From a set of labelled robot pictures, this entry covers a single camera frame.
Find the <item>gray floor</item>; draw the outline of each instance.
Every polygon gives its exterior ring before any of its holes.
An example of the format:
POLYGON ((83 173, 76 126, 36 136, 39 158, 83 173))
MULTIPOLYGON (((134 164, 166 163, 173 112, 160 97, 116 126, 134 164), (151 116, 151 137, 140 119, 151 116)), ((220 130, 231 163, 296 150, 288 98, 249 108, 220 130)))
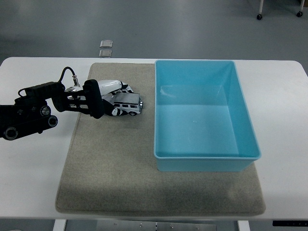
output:
MULTIPOLYGON (((299 0, 266 0, 261 21, 259 0, 0 3, 0 63, 12 56, 98 57, 100 41, 111 39, 113 58, 296 60, 308 71, 308 10, 296 17, 299 0)), ((252 230, 278 230, 269 223, 252 230)))

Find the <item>mat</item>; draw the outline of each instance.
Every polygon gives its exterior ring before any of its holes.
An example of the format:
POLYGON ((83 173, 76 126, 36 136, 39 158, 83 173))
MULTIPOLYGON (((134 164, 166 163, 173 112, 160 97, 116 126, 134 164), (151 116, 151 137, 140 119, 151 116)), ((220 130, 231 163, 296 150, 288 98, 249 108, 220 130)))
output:
POLYGON ((81 114, 56 198, 61 213, 105 216, 252 216, 265 204, 255 165, 242 172, 160 172, 154 146, 154 64, 93 64, 89 78, 140 93, 136 116, 81 114))

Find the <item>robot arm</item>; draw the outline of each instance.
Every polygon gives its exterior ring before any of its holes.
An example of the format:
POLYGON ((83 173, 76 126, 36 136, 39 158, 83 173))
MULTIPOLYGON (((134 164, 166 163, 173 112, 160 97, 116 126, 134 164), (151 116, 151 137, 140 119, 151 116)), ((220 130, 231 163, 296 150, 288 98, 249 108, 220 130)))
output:
POLYGON ((58 119, 51 115, 46 102, 49 98, 59 112, 81 112, 96 119, 103 116, 104 105, 97 81, 87 80, 82 90, 66 92, 61 81, 67 69, 75 76, 74 71, 66 67, 58 82, 21 89, 14 105, 0 105, 0 137, 15 140, 55 127, 58 119), (25 96, 20 94, 22 91, 25 91, 25 96))

